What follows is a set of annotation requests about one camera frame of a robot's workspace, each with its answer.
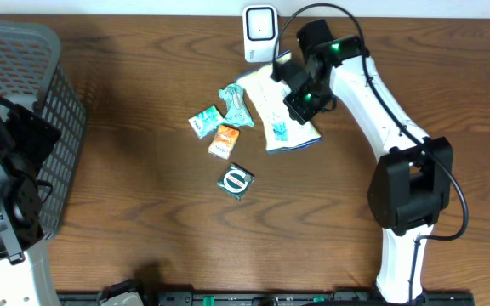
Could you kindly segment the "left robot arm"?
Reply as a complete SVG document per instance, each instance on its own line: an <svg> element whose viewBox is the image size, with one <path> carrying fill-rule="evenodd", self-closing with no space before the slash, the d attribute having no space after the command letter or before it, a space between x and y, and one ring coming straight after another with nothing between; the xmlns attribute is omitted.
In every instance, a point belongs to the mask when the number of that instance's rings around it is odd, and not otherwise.
<svg viewBox="0 0 490 306"><path fill-rule="evenodd" d="M0 305L57 305L41 225L54 186L38 177L61 136L52 124L0 96Z"/></svg>

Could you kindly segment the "yellow chips snack bag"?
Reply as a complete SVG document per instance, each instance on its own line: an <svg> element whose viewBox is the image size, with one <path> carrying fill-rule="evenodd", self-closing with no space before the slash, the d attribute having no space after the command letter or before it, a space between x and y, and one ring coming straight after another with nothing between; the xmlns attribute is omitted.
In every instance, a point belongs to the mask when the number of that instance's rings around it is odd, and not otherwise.
<svg viewBox="0 0 490 306"><path fill-rule="evenodd" d="M273 64L267 63L236 78L263 122L267 153L297 150L321 141L312 123L301 125L290 117L283 102L290 87L271 78L272 68Z"/></svg>

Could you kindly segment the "dark green round-logo packet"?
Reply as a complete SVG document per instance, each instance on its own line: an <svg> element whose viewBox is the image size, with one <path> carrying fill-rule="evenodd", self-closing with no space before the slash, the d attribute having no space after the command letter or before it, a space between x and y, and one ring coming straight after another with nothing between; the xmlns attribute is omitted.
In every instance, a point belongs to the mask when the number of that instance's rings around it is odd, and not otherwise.
<svg viewBox="0 0 490 306"><path fill-rule="evenodd" d="M237 201L240 201L253 182L254 176L248 170L236 163L232 163L217 183L217 186Z"/></svg>

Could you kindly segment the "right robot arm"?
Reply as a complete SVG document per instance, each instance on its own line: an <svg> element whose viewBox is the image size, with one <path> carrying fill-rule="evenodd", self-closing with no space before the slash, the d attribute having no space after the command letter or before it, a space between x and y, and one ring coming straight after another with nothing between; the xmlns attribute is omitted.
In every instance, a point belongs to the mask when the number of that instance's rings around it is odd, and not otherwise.
<svg viewBox="0 0 490 306"><path fill-rule="evenodd" d="M277 64L275 79L290 92L283 102L301 125L329 102L342 102L366 136L376 158L367 191L370 210L383 230L376 287L388 303L413 303L422 294L425 244L449 202L453 148L432 139L396 102L358 36L335 38L325 20L297 32L305 61Z"/></svg>

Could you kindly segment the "orange tissue pack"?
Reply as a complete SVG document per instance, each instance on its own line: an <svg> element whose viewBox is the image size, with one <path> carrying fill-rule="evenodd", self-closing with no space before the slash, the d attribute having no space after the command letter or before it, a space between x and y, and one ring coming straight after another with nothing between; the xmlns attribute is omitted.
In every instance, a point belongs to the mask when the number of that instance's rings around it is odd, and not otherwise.
<svg viewBox="0 0 490 306"><path fill-rule="evenodd" d="M235 147L239 135L239 130L233 127L220 125L218 127L213 142L208 147L208 153L219 158L228 160L231 156L231 152Z"/></svg>

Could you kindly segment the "teal tissue pack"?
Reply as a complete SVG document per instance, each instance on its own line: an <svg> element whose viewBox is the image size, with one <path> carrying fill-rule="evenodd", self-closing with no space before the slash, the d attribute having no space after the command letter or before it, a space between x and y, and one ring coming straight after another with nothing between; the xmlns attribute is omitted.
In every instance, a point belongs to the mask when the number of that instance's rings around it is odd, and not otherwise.
<svg viewBox="0 0 490 306"><path fill-rule="evenodd" d="M189 119L189 123L199 139L204 138L218 128L224 117L213 105Z"/></svg>

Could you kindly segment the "teal wrapper packet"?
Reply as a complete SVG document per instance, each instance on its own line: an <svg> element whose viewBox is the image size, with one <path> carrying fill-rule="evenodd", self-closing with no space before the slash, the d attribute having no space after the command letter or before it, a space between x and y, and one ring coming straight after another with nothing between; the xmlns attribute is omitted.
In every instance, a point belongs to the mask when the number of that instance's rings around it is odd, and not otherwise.
<svg viewBox="0 0 490 306"><path fill-rule="evenodd" d="M244 88L236 83L229 84L219 90L219 97L226 105L226 115L223 123L235 128L253 127L254 121L244 102Z"/></svg>

